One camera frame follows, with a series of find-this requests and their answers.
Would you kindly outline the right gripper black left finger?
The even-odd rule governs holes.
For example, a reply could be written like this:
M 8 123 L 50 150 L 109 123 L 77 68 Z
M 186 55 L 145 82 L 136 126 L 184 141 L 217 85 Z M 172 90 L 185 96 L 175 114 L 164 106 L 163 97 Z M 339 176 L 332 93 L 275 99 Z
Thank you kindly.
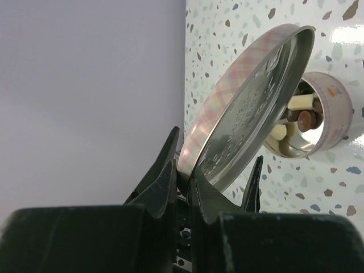
M 1 227 L 2 272 L 172 272 L 176 162 L 124 205 L 19 209 Z

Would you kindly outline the white chocolate round piece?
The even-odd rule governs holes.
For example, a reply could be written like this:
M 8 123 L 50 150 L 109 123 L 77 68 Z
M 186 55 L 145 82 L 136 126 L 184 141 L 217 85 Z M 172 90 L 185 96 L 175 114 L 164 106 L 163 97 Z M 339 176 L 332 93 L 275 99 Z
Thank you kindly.
M 287 135 L 287 127 L 285 124 L 277 124 L 274 126 L 272 131 L 270 132 L 270 136 L 272 136 L 275 140 L 281 141 Z

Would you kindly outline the round silver tin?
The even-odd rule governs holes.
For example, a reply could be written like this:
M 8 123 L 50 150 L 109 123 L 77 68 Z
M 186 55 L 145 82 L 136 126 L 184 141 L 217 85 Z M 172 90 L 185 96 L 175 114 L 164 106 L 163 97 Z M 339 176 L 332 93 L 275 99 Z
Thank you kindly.
M 283 158 L 307 158 L 315 152 L 334 147 L 346 135 L 352 122 L 353 104 L 349 93 L 335 77 L 322 72 L 306 72 L 298 91 L 302 95 L 313 94 L 313 109 L 307 111 L 315 115 L 315 121 L 304 133 L 299 130 L 297 120 L 280 121 L 287 127 L 286 137 L 277 141 L 268 136 L 264 146 Z

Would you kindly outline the round silver tin lid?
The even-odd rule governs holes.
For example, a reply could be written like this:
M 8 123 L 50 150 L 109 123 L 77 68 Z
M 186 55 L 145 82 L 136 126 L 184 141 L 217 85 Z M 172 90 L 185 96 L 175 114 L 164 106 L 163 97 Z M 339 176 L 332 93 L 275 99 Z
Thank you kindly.
M 221 76 L 188 131 L 178 187 L 202 173 L 224 191 L 262 147 L 297 88 L 315 41 L 312 26 L 281 24 L 254 40 Z

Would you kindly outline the white chocolate bar piece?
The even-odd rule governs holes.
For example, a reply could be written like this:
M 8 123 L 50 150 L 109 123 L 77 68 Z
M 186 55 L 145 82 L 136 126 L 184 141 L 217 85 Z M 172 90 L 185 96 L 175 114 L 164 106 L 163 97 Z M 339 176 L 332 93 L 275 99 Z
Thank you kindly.
M 313 109 L 313 94 L 293 96 L 288 103 L 289 110 L 311 110 Z

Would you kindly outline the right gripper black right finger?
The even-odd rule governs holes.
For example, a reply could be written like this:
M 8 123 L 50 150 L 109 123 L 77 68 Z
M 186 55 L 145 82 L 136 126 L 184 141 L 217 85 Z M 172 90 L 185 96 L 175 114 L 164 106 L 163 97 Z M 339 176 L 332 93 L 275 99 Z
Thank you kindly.
M 344 217 L 245 212 L 203 175 L 189 202 L 193 272 L 363 271 L 363 241 Z

